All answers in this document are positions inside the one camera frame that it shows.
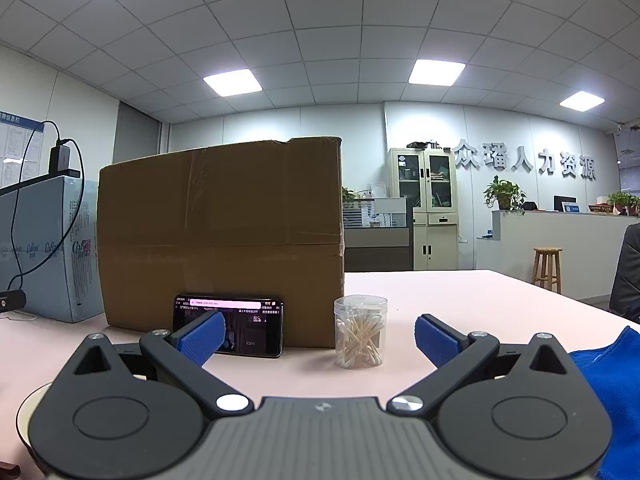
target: bulletin board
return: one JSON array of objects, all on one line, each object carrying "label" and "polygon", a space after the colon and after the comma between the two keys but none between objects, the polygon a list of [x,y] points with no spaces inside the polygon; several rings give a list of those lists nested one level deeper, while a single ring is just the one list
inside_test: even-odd
[{"label": "bulletin board", "polygon": [[[32,132],[29,150],[24,153]],[[22,182],[38,176],[43,139],[43,123],[0,111],[0,187],[17,184],[22,166]]]}]

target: cabinet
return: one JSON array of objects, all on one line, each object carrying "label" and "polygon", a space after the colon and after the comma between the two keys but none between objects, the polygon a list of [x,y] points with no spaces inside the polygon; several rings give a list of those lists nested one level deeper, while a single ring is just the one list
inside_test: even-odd
[{"label": "cabinet", "polygon": [[388,190],[414,205],[414,269],[458,268],[458,194],[454,155],[444,150],[389,150]]}]

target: computer monitor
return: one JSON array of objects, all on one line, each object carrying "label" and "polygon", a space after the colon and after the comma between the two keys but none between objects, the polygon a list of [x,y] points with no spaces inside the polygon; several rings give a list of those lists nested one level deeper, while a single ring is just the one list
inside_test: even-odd
[{"label": "computer monitor", "polygon": [[575,197],[573,196],[554,196],[554,210],[562,212],[564,208],[562,208],[562,202],[575,202]]}]

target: ceiling light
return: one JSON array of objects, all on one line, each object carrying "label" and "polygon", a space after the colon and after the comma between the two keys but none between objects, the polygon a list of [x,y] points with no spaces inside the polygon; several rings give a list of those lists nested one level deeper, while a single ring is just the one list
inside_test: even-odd
[{"label": "ceiling light", "polygon": [[562,101],[560,106],[571,108],[571,110],[578,110],[579,112],[586,112],[595,106],[601,105],[603,102],[604,99],[602,97],[589,94],[588,92],[578,92]]},{"label": "ceiling light", "polygon": [[451,86],[465,69],[464,63],[419,59],[415,62],[409,83],[415,85]]},{"label": "ceiling light", "polygon": [[220,97],[249,94],[262,90],[254,74],[246,68],[244,70],[234,70],[233,72],[210,75],[204,78],[204,82],[213,88]]}]

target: smartphone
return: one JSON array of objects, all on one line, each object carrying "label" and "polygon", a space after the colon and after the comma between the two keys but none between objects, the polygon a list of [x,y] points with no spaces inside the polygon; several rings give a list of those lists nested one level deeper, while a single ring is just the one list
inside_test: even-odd
[{"label": "smartphone", "polygon": [[225,317],[225,340],[218,354],[280,357],[283,309],[280,300],[179,294],[174,302],[174,332],[212,309]]}]

